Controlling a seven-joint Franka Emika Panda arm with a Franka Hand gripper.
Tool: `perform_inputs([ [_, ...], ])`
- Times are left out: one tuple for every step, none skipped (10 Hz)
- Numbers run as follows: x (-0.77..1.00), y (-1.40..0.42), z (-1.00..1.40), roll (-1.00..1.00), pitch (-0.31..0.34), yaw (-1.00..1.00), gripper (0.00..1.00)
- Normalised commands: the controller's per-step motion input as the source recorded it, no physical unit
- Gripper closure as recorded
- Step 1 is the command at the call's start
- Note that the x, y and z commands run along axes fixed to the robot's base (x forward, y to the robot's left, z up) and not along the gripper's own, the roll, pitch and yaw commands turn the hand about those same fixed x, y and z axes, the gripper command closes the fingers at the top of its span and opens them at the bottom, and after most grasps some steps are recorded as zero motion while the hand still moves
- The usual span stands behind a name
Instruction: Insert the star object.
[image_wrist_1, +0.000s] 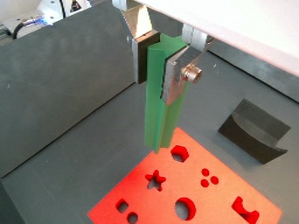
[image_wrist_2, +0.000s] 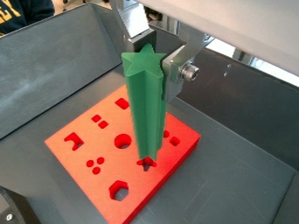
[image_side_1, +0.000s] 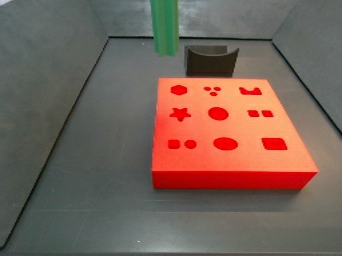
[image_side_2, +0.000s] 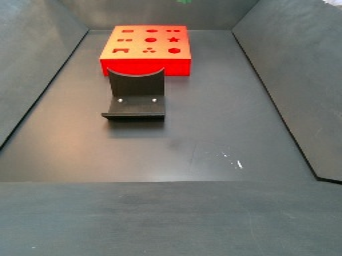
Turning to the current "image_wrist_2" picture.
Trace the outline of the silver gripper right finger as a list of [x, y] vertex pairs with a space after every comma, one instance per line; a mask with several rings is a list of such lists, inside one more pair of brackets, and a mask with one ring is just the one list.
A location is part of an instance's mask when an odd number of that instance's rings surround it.
[[186, 24], [178, 24], [178, 39], [182, 45], [162, 59], [164, 91], [162, 98], [169, 102], [182, 90], [182, 82], [194, 81], [200, 69], [193, 65], [193, 58], [214, 39], [209, 34]]

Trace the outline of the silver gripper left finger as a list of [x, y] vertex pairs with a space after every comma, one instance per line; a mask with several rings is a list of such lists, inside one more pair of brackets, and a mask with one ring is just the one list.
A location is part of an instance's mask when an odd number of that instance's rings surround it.
[[134, 53], [145, 44], [154, 46], [156, 32], [148, 25], [144, 6], [136, 0], [109, 0], [109, 4], [124, 33], [125, 50]]

